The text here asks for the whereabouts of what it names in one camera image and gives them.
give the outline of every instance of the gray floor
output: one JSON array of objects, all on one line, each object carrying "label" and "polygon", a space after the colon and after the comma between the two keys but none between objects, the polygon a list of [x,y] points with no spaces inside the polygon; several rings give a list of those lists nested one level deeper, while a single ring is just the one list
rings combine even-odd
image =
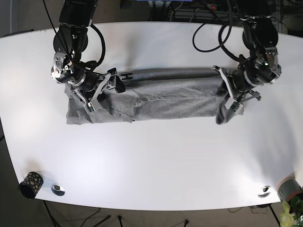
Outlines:
[{"label": "gray floor", "polygon": [[[47,0],[55,26],[61,12],[63,0]],[[146,21],[149,17],[147,2],[133,2],[128,11],[119,9],[119,0],[100,0],[94,16],[94,23],[119,21]],[[50,28],[42,1],[22,0],[19,7],[19,30]],[[0,223],[10,227],[51,227],[53,226],[40,200],[27,200],[17,191],[17,179],[14,173],[5,140],[0,143]],[[86,217],[97,208],[74,206],[49,202],[50,210],[62,227],[80,227]],[[273,204],[279,216],[281,204]],[[269,209],[242,208],[231,213],[228,210],[200,210],[178,212],[110,210],[101,211],[90,218],[84,227],[91,227],[106,215],[111,219],[103,227],[118,227],[117,216],[123,217],[124,227],[183,227],[184,220],[190,221],[189,227],[234,227],[234,226],[277,226]]]}]

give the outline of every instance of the white table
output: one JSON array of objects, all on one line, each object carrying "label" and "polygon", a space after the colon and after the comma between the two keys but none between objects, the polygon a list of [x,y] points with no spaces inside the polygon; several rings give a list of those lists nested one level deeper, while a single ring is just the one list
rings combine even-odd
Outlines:
[{"label": "white table", "polygon": [[[106,72],[152,68],[235,67],[222,50],[199,53],[192,46],[198,24],[112,23],[97,27],[105,37]],[[197,46],[217,46],[220,27],[203,27]],[[100,40],[89,29],[83,60],[97,60]],[[0,116],[19,182],[30,171],[45,183],[37,195],[49,201],[131,210],[205,210],[279,201],[273,191],[293,171],[303,183],[303,39],[279,36],[283,75],[259,87],[243,116],[226,125],[215,118],[67,125],[64,86],[50,77],[52,30],[0,39]],[[248,50],[242,29],[226,47]],[[66,191],[58,197],[53,183]]]}]

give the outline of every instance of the folded garment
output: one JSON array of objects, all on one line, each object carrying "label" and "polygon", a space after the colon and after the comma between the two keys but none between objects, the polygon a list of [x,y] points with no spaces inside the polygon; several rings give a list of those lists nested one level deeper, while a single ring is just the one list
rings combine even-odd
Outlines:
[{"label": "folded garment", "polygon": [[101,109],[90,114],[66,84],[65,93],[69,97],[67,123],[215,116],[218,100],[221,100],[216,93],[222,79],[209,69],[141,70],[133,72],[129,78],[124,80],[124,93],[105,90],[106,99],[100,102]]}]

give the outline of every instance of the patterned cup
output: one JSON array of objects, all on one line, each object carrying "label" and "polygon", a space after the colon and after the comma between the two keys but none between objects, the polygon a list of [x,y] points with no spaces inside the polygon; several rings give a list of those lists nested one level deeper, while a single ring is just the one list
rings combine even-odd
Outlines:
[{"label": "patterned cup", "polygon": [[30,172],[26,178],[19,184],[18,189],[28,199],[36,197],[38,191],[43,185],[42,177],[35,172]]}]

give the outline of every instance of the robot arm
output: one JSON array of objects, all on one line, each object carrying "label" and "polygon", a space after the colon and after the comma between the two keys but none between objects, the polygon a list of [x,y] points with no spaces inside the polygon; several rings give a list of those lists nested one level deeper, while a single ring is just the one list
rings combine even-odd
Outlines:
[{"label": "robot arm", "polygon": [[236,8],[243,21],[243,42],[250,51],[250,57],[240,55],[237,70],[224,70],[217,66],[223,84],[219,93],[223,93],[216,121],[228,122],[243,111],[243,103],[252,99],[261,99],[252,89],[266,83],[273,84],[281,75],[276,45],[278,33],[271,22],[271,12],[264,0],[236,0]]},{"label": "robot arm", "polygon": [[[98,0],[65,0],[59,19],[61,25],[53,40],[56,54],[52,78],[58,83],[70,84],[74,95],[84,103],[87,113],[100,108],[99,101],[105,98],[104,89],[115,88],[118,93],[125,91],[115,68],[105,75],[94,72],[105,56],[104,38],[91,24],[97,2]],[[233,56],[233,59],[239,62],[237,70],[214,67],[223,78],[218,91],[223,95],[216,118],[218,124],[226,123],[241,113],[244,102],[252,98],[260,100],[260,94],[253,91],[253,88],[265,83],[272,84],[281,74],[276,49],[278,34],[271,22],[267,2],[234,0],[234,3],[243,22],[243,42],[250,51],[250,57],[246,59],[243,55],[239,58]],[[102,54],[99,61],[80,61],[81,53],[88,45],[88,26],[91,26],[101,39]]]},{"label": "robot arm", "polygon": [[[53,40],[55,50],[52,78],[60,84],[68,83],[74,95],[84,103],[88,113],[100,108],[99,101],[105,98],[104,89],[125,91],[116,69],[107,74],[95,73],[105,57],[105,41],[100,31],[91,23],[98,0],[65,0],[60,14],[59,31]],[[81,53],[88,45],[87,27],[91,26],[99,35],[102,54],[99,61],[81,61]]]}]

